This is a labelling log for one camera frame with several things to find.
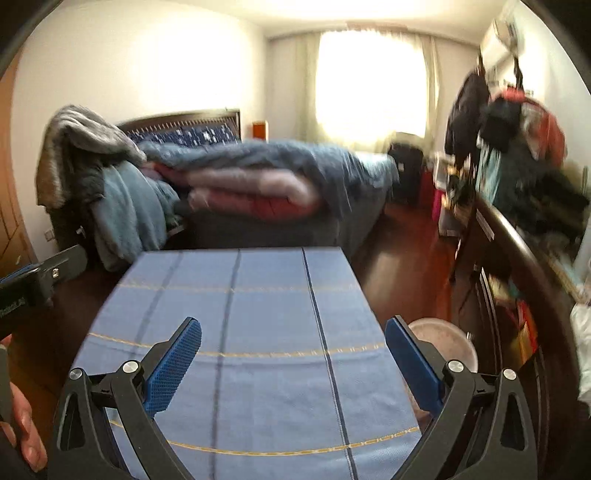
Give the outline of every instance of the patterned navy pillow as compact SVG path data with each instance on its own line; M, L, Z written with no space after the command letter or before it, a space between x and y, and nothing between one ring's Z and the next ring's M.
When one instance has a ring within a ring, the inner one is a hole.
M130 132L127 134L134 143L174 143L182 147L201 147L218 143L238 143L234 132L227 125L196 125L166 132Z

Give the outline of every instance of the human hand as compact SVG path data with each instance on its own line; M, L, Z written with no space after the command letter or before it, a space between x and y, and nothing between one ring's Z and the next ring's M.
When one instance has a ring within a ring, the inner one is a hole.
M1 343L8 346L10 338L4 339ZM34 472L38 472L43 470L47 465L47 451L33 423L33 409L25 398L25 395L23 395L15 384L10 383L10 389L12 391L12 415L22 431L22 457ZM6 435L8 441L13 447L16 447L17 436L12 427L4 422L0 422L0 427L4 431L4 435Z

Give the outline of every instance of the brown door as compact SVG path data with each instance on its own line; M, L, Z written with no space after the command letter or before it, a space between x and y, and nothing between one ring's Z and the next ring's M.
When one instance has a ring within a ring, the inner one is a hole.
M27 237L12 175L10 117L20 53L0 79L0 278L35 261Z

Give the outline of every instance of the black jacket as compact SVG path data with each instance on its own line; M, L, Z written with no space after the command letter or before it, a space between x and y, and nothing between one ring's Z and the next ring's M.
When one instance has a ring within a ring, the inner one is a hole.
M463 160L476 150L480 109L488 103L490 96L483 77L476 72L468 75L447 121L445 153L455 155L456 163L463 164Z

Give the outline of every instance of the metal bolt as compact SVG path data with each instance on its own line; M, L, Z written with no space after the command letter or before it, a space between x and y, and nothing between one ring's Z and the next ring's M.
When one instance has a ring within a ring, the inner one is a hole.
M517 378L517 374L511 368L506 368L505 370L503 370L503 376L507 380L514 380Z
M452 360L447 364L447 367L449 368L449 370L457 374L464 370L464 364L458 360Z
M135 372L137 369L139 368L139 365L137 362L131 360L129 362L125 362L123 364L123 371L126 374L132 374L133 372Z
M72 380L78 380L82 376L82 370L79 368L75 368L70 372L70 378Z

